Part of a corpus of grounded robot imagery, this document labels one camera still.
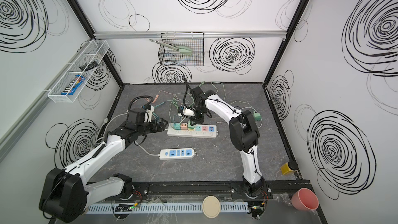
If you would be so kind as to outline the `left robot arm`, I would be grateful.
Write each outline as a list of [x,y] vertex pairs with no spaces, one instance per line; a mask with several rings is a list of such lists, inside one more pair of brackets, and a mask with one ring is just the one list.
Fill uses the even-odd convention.
[[43,216],[70,223],[89,206],[109,197],[128,200],[134,192],[130,177],[117,173],[96,183],[89,180],[109,160],[135,144],[139,137],[162,132],[168,124],[163,118],[142,123],[125,121],[108,132],[107,140],[84,157],[64,169],[51,170],[39,200],[38,207]]

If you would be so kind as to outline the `teal plug adapter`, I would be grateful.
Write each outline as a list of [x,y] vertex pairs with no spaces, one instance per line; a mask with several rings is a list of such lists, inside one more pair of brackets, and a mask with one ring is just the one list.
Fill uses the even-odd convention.
[[181,129],[180,123],[173,123],[173,129],[180,130]]

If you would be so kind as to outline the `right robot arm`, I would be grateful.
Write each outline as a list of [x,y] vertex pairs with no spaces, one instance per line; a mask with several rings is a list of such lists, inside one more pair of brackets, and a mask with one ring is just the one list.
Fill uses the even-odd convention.
[[222,100],[212,90],[203,91],[200,87],[186,85],[183,97],[185,109],[193,114],[182,114],[192,125],[202,124],[204,116],[215,113],[229,125],[230,140],[239,151],[243,163],[244,190],[248,197],[255,198],[265,185],[258,163],[258,144],[260,132],[251,111],[236,109]]

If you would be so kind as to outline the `pink plug adapter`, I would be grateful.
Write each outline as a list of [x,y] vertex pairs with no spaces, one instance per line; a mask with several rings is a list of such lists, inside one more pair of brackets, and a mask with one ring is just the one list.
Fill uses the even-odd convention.
[[180,124],[180,129],[184,130],[184,131],[188,131],[189,130],[188,123],[181,123]]

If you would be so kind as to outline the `light green plug adapter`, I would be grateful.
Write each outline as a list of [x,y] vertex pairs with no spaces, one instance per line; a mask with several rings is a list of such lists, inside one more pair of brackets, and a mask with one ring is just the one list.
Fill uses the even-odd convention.
[[195,125],[191,123],[191,121],[188,122],[188,129],[189,130],[194,130],[195,129]]

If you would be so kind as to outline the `long colourful power strip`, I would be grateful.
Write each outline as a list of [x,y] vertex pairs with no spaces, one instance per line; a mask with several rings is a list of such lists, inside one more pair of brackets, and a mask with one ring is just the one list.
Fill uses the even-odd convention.
[[204,139],[215,139],[218,135],[218,130],[216,125],[205,125],[197,124],[194,130],[174,130],[173,123],[169,124],[167,128],[167,135],[173,137],[182,138],[204,138]]

